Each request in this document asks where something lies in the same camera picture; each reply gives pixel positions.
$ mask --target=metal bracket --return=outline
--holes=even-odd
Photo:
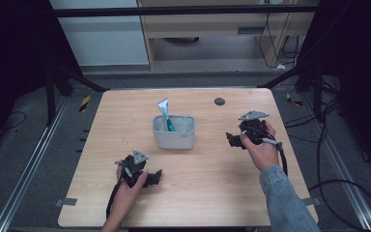
[[[75,206],[77,202],[77,199],[75,198],[65,198],[65,199],[57,199],[55,202],[55,206],[64,206],[64,205],[70,205]]]
[[[134,157],[134,164],[138,164],[138,163],[141,163],[149,159],[149,156],[144,155],[135,149],[133,150],[133,157]]]
[[[260,111],[255,111],[255,110],[249,110],[246,114],[243,116],[238,117],[239,120],[243,121],[249,121],[249,120],[254,120],[254,119],[259,119],[259,118],[264,118],[270,116],[269,113],[264,113]]]
[[[308,197],[308,198],[303,198],[302,199],[302,202],[308,206],[308,205],[314,205],[314,206],[317,206],[317,205],[321,205],[322,204],[322,201],[321,199],[319,199],[319,197],[317,198],[311,198],[311,197]]]

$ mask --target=denim sleeve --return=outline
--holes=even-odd
[[[272,231],[320,231],[279,166],[274,165],[263,169],[260,182],[267,198]]]

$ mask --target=black pole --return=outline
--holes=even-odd
[[[33,11],[31,14],[56,17],[128,16],[128,15],[212,15],[212,14],[258,14],[258,13],[314,13],[321,6],[312,4],[288,5],[230,5],[185,6],[105,9],[65,9]]]

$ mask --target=white container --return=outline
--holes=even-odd
[[[187,115],[170,115],[175,131],[168,131],[167,121],[156,116],[152,129],[159,148],[191,149],[195,143],[195,119]]]

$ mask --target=human arm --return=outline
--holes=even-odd
[[[121,173],[122,167],[119,165],[116,171],[117,181],[119,181]],[[126,182],[120,184],[119,190],[116,192],[113,199],[113,206],[110,210],[110,215],[101,228],[101,232],[119,231],[123,220],[133,207],[140,190],[143,188],[147,175],[147,171],[143,172],[137,179],[137,183],[132,188],[130,188]]]
[[[275,129],[268,122],[266,125],[269,134],[275,137]],[[240,138],[255,166],[261,171],[260,182],[267,198],[272,231],[320,231],[288,177],[279,167],[276,148],[264,142],[255,145],[244,134]]]

